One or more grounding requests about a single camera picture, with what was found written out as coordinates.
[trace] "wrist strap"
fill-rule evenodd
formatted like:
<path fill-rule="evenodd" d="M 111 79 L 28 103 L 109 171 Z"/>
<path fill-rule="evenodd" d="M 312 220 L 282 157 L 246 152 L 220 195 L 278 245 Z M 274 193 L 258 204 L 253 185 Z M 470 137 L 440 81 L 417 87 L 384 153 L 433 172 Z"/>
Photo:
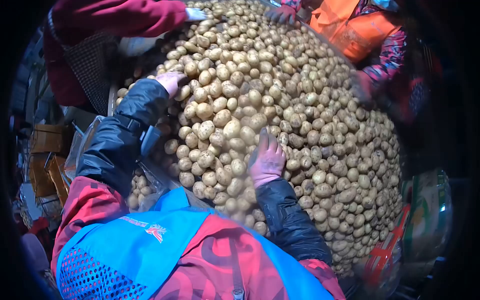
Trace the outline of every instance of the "wrist strap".
<path fill-rule="evenodd" d="M 127 128 L 128 131 L 133 133 L 135 136 L 140 136 L 142 135 L 142 132 L 144 131 L 143 125 L 134 119 L 131 119 L 129 117 L 125 117 L 123 115 L 113 115 L 114 118 L 116 118 L 120 123 Z"/>

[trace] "pink hand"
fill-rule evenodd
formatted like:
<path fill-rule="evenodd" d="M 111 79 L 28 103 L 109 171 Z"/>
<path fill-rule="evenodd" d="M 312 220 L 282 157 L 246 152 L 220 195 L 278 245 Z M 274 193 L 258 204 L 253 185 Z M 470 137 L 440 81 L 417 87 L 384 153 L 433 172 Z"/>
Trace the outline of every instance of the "pink hand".
<path fill-rule="evenodd" d="M 258 188 L 282 176 L 286 159 L 282 145 L 273 135 L 267 133 L 266 128 L 262 128 L 258 147 L 252 153 L 248 163 L 253 186 Z"/>
<path fill-rule="evenodd" d="M 181 72 L 167 72 L 158 75 L 155 79 L 167 90 L 168 97 L 172 99 L 179 89 L 179 81 L 187 78 Z"/>

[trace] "black sleeve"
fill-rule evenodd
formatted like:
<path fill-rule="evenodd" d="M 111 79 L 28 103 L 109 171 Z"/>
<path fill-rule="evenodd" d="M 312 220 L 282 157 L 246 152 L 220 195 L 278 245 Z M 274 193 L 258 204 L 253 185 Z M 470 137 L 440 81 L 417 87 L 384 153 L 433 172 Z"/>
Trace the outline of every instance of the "black sleeve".
<path fill-rule="evenodd" d="M 156 80 L 137 81 L 113 117 L 104 118 L 97 127 L 92 143 L 80 157 L 76 175 L 103 182 L 126 198 L 140 156 L 140 136 L 155 125 L 167 100 L 168 92 Z"/>
<path fill-rule="evenodd" d="M 285 179 L 261 185 L 256 195 L 273 243 L 298 261 L 319 259 L 332 264 L 330 249 L 308 214 L 300 208 L 293 188 Z"/>

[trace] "blue vest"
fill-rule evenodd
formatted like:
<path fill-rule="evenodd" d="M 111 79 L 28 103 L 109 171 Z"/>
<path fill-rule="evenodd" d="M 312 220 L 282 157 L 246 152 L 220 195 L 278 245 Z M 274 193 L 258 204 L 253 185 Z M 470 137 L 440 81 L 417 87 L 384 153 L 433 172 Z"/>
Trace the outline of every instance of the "blue vest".
<path fill-rule="evenodd" d="M 183 188 L 178 188 L 162 196 L 154 211 L 84 227 L 60 252 L 57 285 L 62 297 L 151 298 L 168 279 L 205 218 L 215 213 L 188 206 Z M 254 230 L 247 230 L 276 267 L 290 299 L 333 299 L 292 256 Z M 243 298 L 243 287 L 235 287 L 232 299 Z"/>

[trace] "pile of potatoes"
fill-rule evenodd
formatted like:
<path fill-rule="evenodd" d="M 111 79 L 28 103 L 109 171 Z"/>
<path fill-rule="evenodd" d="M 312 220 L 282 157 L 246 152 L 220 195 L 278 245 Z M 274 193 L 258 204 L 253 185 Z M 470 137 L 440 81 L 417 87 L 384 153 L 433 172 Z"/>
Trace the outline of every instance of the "pile of potatoes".
<path fill-rule="evenodd" d="M 142 205 L 146 196 L 155 192 L 155 188 L 147 180 L 144 171 L 141 168 L 135 170 L 132 178 L 132 189 L 127 197 L 127 206 L 131 210 L 138 209 Z"/>
<path fill-rule="evenodd" d="M 299 22 L 271 23 L 259 1 L 187 6 L 208 20 L 162 46 L 168 60 L 157 73 L 184 72 L 190 83 L 169 108 L 177 118 L 159 121 L 176 136 L 155 157 L 198 198 L 268 236 L 247 174 L 267 127 L 287 154 L 283 178 L 332 249 L 332 269 L 353 275 L 402 208 L 393 123 L 359 106 L 354 69 Z"/>

